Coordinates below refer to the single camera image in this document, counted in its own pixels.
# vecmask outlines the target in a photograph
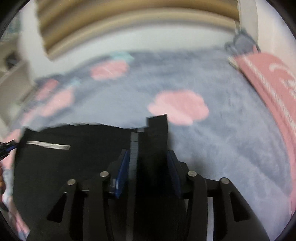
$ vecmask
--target black fabric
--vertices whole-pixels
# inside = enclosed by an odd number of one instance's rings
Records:
[[[59,189],[73,178],[90,179],[130,148],[130,129],[105,125],[79,125],[26,130],[15,157],[14,202],[29,228],[45,217]],[[42,141],[70,145],[69,150],[26,144]]]
[[[168,124],[166,116],[148,119],[139,132],[134,240],[181,240],[186,208],[174,195],[166,164]],[[130,149],[131,133],[105,125],[78,125],[27,129],[15,157],[14,201],[22,218],[34,231],[59,199],[61,187],[71,178],[92,178],[117,160],[123,148]],[[27,144],[41,141],[70,145],[69,150]],[[115,240],[126,234],[127,189],[120,199],[110,200]]]

